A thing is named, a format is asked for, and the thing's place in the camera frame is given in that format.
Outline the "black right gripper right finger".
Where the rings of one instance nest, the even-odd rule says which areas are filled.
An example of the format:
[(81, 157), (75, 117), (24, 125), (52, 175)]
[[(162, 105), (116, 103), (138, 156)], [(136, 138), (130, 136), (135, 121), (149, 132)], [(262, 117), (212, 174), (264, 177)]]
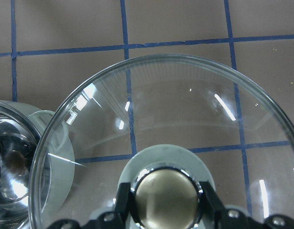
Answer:
[(224, 205), (208, 181), (200, 181), (202, 188), (201, 208), (203, 222), (218, 222), (222, 217)]

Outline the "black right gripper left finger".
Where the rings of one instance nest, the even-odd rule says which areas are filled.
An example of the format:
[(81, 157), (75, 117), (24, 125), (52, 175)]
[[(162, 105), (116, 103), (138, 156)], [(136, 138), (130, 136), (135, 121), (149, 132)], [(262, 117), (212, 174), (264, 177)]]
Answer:
[(113, 210), (113, 224), (125, 224), (130, 212), (130, 203), (131, 184), (130, 182), (120, 183)]

